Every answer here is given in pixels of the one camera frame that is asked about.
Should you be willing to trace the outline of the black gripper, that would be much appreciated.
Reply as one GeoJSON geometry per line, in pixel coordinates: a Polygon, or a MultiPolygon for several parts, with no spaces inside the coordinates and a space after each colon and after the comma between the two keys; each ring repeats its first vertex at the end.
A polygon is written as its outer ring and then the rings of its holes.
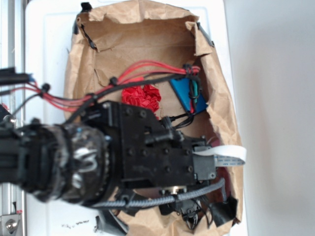
{"type": "Polygon", "coordinates": [[[83,122],[110,138],[111,185],[136,189],[197,184],[193,148],[205,142],[175,130],[169,118],[158,121],[149,109],[106,101],[88,107],[83,122]]]}

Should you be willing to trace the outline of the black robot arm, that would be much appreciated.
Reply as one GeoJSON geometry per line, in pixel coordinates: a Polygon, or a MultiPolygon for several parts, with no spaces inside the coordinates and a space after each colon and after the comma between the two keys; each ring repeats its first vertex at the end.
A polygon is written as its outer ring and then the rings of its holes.
{"type": "Polygon", "coordinates": [[[0,180],[40,201],[62,199],[100,209],[155,207],[205,194],[135,200],[134,189],[197,184],[195,150],[205,138],[175,129],[152,111],[106,101],[88,107],[80,123],[0,127],[0,180]]]}

